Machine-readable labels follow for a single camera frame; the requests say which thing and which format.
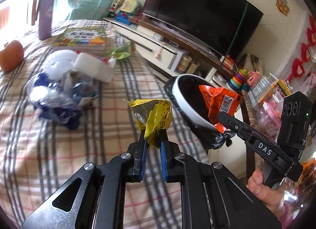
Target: blue gripper pad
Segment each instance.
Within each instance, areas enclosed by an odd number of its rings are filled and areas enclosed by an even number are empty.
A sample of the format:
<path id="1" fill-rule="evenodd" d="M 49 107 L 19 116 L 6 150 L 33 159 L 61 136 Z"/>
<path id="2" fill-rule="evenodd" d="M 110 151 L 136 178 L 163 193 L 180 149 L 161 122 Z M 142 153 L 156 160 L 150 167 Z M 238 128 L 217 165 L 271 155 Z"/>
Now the blue gripper pad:
<path id="1" fill-rule="evenodd" d="M 145 140 L 143 145 L 143 154 L 141 158 L 141 167 L 140 167 L 140 180 L 142 181 L 145 175 L 146 161 L 147 161 L 147 152 L 148 152 L 148 143 Z"/>
<path id="2" fill-rule="evenodd" d="M 165 145 L 163 142 L 161 142 L 160 146 L 160 159 L 161 159 L 161 169 L 162 169 L 162 176 L 163 180 L 167 182 L 167 157 L 166 157 L 166 150 L 165 150 Z"/>

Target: wooden table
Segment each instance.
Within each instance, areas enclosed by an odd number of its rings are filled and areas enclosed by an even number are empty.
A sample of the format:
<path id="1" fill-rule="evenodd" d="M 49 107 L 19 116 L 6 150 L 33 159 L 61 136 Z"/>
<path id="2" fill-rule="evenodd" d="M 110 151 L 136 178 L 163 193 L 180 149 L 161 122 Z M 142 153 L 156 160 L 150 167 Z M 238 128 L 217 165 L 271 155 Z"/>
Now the wooden table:
<path id="1" fill-rule="evenodd" d="M 149 29 L 157 34 L 160 34 L 164 38 L 167 38 L 167 39 L 173 41 L 174 43 L 176 43 L 176 44 L 180 45 L 181 47 L 185 48 L 186 50 L 188 50 L 190 53 L 203 59 L 204 61 L 206 61 L 208 64 L 210 64 L 214 68 L 217 68 L 221 64 L 220 60 L 217 57 L 215 57 L 212 54 L 206 52 L 205 50 L 195 46 L 194 44 L 186 41 L 185 39 L 182 39 L 182 38 L 178 37 L 177 35 L 155 25 L 149 19 L 141 18 L 136 23 L 137 17 L 130 16 L 128 18 L 128 20 L 130 22 L 133 22 L 134 24 L 137 24 L 137 25 L 142 26 L 144 28 L 147 28 L 147 29 Z M 227 69 L 224 66 L 222 66 L 219 69 L 218 73 L 220 73 L 222 76 L 224 76 L 224 78 L 227 80 L 231 79 L 232 76 L 234 75 L 234 73 L 231 70 Z"/>

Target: black gripper frame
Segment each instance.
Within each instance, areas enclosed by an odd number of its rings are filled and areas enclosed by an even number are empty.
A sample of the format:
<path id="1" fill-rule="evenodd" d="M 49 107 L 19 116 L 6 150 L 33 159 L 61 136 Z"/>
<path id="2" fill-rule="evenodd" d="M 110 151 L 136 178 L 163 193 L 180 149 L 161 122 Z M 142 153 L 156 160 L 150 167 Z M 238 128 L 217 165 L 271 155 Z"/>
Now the black gripper frame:
<path id="1" fill-rule="evenodd" d="M 301 92 L 285 97 L 277 143 L 225 112 L 220 112 L 217 120 L 265 160 L 263 183 L 277 189 L 285 177 L 294 182 L 301 177 L 300 159 L 306 145 L 311 111 L 312 102 Z"/>
<path id="2" fill-rule="evenodd" d="M 140 183 L 148 152 L 145 130 L 109 163 L 84 164 L 23 223 L 22 229 L 123 228 L 126 183 Z"/>
<path id="3" fill-rule="evenodd" d="M 182 229 L 282 228 L 223 164 L 203 164 L 181 153 L 165 130 L 160 130 L 159 138 L 164 180 L 181 186 Z"/>

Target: camera lens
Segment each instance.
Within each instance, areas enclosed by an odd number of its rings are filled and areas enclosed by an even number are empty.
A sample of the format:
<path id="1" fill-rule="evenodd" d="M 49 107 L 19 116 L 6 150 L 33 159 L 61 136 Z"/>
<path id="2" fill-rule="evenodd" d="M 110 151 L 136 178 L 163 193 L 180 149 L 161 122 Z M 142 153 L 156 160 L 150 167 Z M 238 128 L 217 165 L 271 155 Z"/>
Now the camera lens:
<path id="1" fill-rule="evenodd" d="M 283 115 L 286 113 L 286 104 L 284 104 L 283 106 L 283 111 L 282 111 Z"/>
<path id="2" fill-rule="evenodd" d="M 297 113 L 297 109 L 298 109 L 298 104 L 297 104 L 297 102 L 295 102 L 293 105 L 293 115 L 295 115 Z"/>
<path id="3" fill-rule="evenodd" d="M 290 116 L 292 112 L 292 103 L 289 103 L 287 115 Z"/>

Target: barcode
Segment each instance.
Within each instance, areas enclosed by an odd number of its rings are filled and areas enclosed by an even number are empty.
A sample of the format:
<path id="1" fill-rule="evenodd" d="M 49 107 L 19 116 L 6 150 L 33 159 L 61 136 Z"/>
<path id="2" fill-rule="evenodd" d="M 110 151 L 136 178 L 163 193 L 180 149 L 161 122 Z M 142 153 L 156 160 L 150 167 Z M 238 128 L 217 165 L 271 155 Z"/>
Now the barcode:
<path id="1" fill-rule="evenodd" d="M 224 112 L 228 113 L 232 103 L 233 103 L 233 97 L 229 97 L 229 96 L 225 95 L 223 103 L 222 103 L 219 111 L 224 111 Z"/>

